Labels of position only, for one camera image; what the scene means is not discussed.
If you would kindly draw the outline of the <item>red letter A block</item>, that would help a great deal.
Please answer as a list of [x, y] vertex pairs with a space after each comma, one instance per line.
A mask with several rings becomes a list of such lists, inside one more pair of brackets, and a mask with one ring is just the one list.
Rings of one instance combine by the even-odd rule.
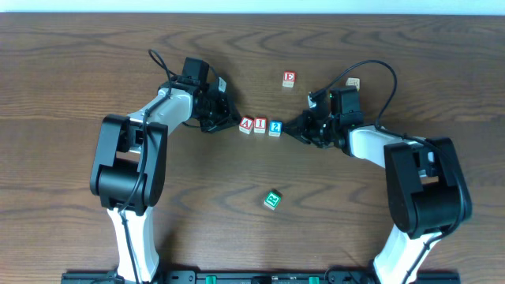
[[253, 126], [254, 126], [254, 119], [244, 116], [241, 118], [239, 124], [239, 131], [242, 133], [250, 134], [253, 130]]

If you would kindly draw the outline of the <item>blue number 2 block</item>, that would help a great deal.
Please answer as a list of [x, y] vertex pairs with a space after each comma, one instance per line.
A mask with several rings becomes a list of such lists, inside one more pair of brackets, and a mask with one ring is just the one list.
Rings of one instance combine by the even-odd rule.
[[281, 121], [270, 121], [268, 135], [279, 137], [282, 133], [282, 122]]

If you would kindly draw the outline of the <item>red letter I block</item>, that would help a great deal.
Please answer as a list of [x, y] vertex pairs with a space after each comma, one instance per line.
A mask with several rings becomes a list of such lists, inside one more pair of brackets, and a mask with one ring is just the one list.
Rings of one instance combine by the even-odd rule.
[[253, 131], [254, 133], [265, 133], [267, 128], [267, 119], [257, 117], [254, 119]]

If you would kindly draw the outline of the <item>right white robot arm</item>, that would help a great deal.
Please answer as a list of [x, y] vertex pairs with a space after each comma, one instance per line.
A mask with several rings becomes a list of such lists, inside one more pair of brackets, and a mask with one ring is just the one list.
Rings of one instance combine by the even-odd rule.
[[472, 204], [453, 142], [397, 134], [365, 123], [355, 87], [320, 90], [282, 130], [303, 144], [334, 146], [384, 168], [394, 226], [361, 283], [413, 283], [436, 243], [453, 234]]

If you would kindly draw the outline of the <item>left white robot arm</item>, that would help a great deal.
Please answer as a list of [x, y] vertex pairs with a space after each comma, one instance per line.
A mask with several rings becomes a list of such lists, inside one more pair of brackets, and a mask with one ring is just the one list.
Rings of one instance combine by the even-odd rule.
[[238, 124], [240, 115], [223, 78], [209, 84], [176, 76], [140, 110], [126, 116], [108, 114], [102, 121], [90, 190], [114, 225], [119, 253], [116, 282], [151, 283], [159, 276], [153, 208], [165, 183], [168, 137], [191, 118], [204, 133]]

